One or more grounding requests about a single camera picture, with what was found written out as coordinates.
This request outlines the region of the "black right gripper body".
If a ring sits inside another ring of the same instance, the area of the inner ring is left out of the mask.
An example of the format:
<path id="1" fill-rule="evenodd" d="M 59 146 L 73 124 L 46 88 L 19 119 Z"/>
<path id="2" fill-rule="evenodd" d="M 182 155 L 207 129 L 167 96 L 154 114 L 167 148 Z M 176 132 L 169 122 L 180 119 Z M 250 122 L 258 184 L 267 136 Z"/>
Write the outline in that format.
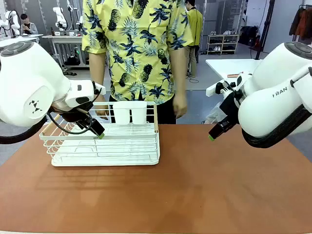
<path id="1" fill-rule="evenodd" d="M 238 120 L 238 109 L 240 103 L 236 103 L 237 98 L 241 98 L 242 94 L 238 91 L 233 91 L 227 95 L 227 97 L 220 104 L 220 109 L 226 115 L 218 124 L 221 127 L 233 127 L 236 124 L 239 124 Z"/>

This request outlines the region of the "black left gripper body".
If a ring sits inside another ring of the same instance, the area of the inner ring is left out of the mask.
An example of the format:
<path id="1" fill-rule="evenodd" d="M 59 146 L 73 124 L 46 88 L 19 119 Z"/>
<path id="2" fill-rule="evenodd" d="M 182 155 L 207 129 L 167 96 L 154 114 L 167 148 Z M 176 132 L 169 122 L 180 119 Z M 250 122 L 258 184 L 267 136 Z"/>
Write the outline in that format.
<path id="1" fill-rule="evenodd" d="M 91 117 L 89 110 L 92 105 L 80 105 L 66 112 L 56 107 L 51 107 L 51 112 L 60 114 L 67 122 L 75 123 L 80 129 L 90 129 L 94 120 Z"/>

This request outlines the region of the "person's right hand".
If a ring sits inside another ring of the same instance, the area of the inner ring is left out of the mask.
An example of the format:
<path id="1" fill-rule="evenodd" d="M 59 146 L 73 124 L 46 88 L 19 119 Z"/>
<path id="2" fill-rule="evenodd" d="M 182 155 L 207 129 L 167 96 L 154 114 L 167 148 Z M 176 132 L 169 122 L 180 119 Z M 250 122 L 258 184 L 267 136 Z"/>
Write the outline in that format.
<path id="1" fill-rule="evenodd" d="M 108 120 L 108 117 L 110 115 L 108 105 L 97 106 L 96 115 L 102 119 Z"/>

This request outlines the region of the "person's left hand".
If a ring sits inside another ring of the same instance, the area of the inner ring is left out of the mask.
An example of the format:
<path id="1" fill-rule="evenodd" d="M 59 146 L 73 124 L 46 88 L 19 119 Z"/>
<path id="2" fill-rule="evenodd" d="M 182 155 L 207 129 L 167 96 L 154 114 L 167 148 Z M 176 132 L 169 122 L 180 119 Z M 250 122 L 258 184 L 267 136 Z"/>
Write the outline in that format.
<path id="1" fill-rule="evenodd" d="M 175 118 L 178 119 L 187 113 L 187 98 L 185 93 L 175 94 L 173 99 Z"/>

